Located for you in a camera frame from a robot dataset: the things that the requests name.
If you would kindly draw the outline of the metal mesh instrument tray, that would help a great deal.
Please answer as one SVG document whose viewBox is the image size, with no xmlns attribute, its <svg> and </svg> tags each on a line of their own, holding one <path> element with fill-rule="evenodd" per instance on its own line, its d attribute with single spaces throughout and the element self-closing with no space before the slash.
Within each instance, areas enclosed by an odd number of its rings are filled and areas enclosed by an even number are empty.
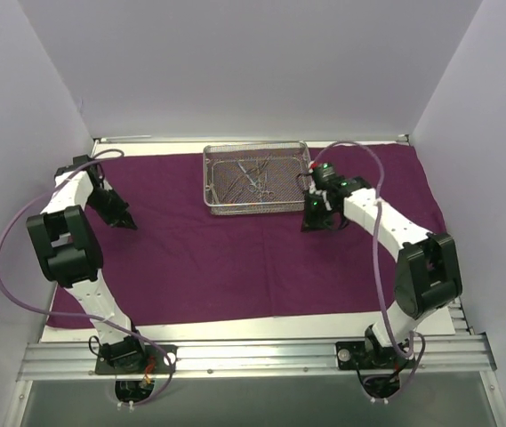
<svg viewBox="0 0 506 427">
<path fill-rule="evenodd" d="M 302 141 L 209 145 L 203 150 L 205 205 L 224 216 L 299 212 L 309 162 Z"/>
</svg>

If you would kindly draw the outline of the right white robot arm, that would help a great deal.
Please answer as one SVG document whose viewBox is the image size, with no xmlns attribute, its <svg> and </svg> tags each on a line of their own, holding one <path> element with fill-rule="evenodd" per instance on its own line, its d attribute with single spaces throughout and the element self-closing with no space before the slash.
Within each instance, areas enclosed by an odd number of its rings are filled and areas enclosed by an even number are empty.
<svg viewBox="0 0 506 427">
<path fill-rule="evenodd" d="M 301 229 L 342 230 L 351 223 L 372 237 L 373 278 L 381 320 L 367 328 L 365 361 L 383 367 L 395 352 L 410 358 L 417 327 L 462 294 L 456 244 L 447 233 L 417 225 L 361 177 L 348 179 L 330 163 L 313 162 L 307 173 Z M 384 248 L 396 263 L 394 301 L 387 304 L 379 266 Z"/>
</svg>

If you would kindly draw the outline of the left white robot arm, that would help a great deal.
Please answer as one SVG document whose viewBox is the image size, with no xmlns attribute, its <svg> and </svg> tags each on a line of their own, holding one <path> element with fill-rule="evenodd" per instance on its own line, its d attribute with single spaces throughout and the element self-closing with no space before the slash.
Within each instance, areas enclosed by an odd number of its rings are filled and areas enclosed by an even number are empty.
<svg viewBox="0 0 506 427">
<path fill-rule="evenodd" d="M 148 352 L 108 288 L 102 249 L 84 212 L 90 207 L 108 226 L 136 230 L 129 205 L 88 155 L 59 168 L 55 184 L 47 206 L 26 220 L 41 271 L 73 296 L 92 322 L 97 357 L 111 367 L 137 373 L 146 366 Z"/>
</svg>

